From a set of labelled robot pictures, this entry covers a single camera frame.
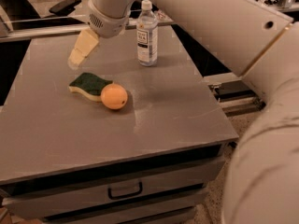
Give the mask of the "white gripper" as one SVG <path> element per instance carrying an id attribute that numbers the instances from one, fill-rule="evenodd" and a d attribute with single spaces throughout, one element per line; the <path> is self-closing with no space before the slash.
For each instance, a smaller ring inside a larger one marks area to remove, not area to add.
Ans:
<path id="1" fill-rule="evenodd" d="M 118 35 L 128 22 L 130 0 L 89 0 L 88 29 L 78 35 L 68 58 L 71 69 L 77 70 L 90 53 L 98 46 L 99 36 L 111 38 Z"/>

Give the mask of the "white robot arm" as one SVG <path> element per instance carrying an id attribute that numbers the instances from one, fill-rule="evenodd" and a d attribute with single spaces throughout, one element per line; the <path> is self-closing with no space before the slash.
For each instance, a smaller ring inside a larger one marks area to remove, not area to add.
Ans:
<path id="1" fill-rule="evenodd" d="M 104 38 L 135 0 L 90 0 Z M 222 224 L 299 224 L 299 26 L 252 0 L 150 0 L 241 77 L 266 106 L 240 139 L 223 192 Z"/>

